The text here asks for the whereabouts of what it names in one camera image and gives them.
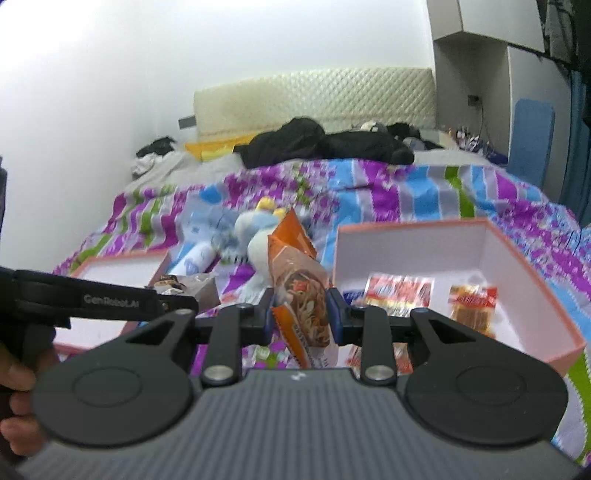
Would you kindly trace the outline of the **person's left hand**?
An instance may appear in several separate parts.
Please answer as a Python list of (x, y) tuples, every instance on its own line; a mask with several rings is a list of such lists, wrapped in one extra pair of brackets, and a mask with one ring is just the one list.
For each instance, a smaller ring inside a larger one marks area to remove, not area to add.
[(9, 415), (1, 421), (1, 435), (16, 455), (35, 455), (45, 443), (45, 436), (32, 412), (31, 391), (37, 377), (58, 362), (58, 354), (51, 347), (38, 357), (36, 367), (31, 370), (1, 346), (1, 385), (11, 391)]

